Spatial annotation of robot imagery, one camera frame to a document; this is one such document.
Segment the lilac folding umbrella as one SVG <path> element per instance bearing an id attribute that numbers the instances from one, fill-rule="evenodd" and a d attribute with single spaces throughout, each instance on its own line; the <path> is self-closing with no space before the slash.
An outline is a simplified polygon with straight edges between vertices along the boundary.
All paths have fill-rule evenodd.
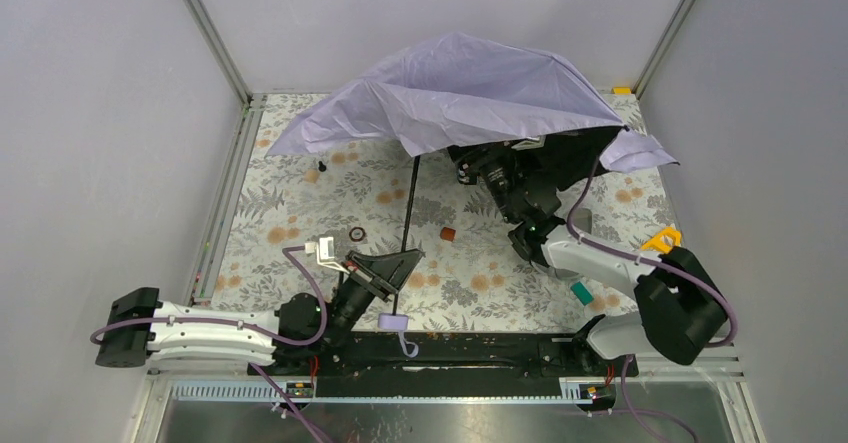
<path id="1" fill-rule="evenodd" d="M 562 138 L 601 146 L 606 173 L 671 162 L 625 123 L 565 58 L 451 33 L 388 56 L 298 114 L 273 155 L 317 154 L 365 140 L 399 142 L 417 157 L 451 147 Z"/>

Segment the black zippered case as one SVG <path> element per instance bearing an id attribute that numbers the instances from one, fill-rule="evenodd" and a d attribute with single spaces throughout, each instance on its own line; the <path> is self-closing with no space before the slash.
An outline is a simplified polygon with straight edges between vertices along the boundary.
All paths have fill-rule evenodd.
<path id="1" fill-rule="evenodd" d="M 588 208 L 577 208 L 571 214 L 571 222 L 574 229 L 580 233 L 591 234 L 593 226 L 593 213 Z"/>

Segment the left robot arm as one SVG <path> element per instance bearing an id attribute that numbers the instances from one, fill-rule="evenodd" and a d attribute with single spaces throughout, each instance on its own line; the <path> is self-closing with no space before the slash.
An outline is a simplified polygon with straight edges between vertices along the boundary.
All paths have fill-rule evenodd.
<path id="1" fill-rule="evenodd" d="M 154 287 L 112 303 L 108 322 L 89 337 L 95 363 L 137 368 L 151 361 L 208 359 L 269 367 L 342 347 L 375 300 L 395 299 L 424 256 L 419 249 L 386 255 L 350 252 L 338 262 L 330 239 L 285 247 L 283 256 L 309 283 L 277 309 L 213 311 L 162 301 Z"/>

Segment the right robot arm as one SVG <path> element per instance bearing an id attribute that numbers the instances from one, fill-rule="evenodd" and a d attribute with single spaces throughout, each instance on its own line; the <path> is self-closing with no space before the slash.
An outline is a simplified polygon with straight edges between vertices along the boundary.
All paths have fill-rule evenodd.
<path id="1" fill-rule="evenodd" d="M 457 179 L 489 190 L 519 257 L 550 274 L 571 272 L 627 293 L 633 313 L 600 316 L 579 332 L 584 345 L 612 360 L 655 350 L 667 360 L 691 364 L 707 347 L 728 345 L 738 320 L 697 257 L 679 245 L 666 253 L 632 252 L 591 237 L 575 224 L 581 204 L 557 216 L 560 192 L 589 187 L 600 165 L 598 143 L 562 138 L 538 148 L 518 142 L 451 147 Z"/>

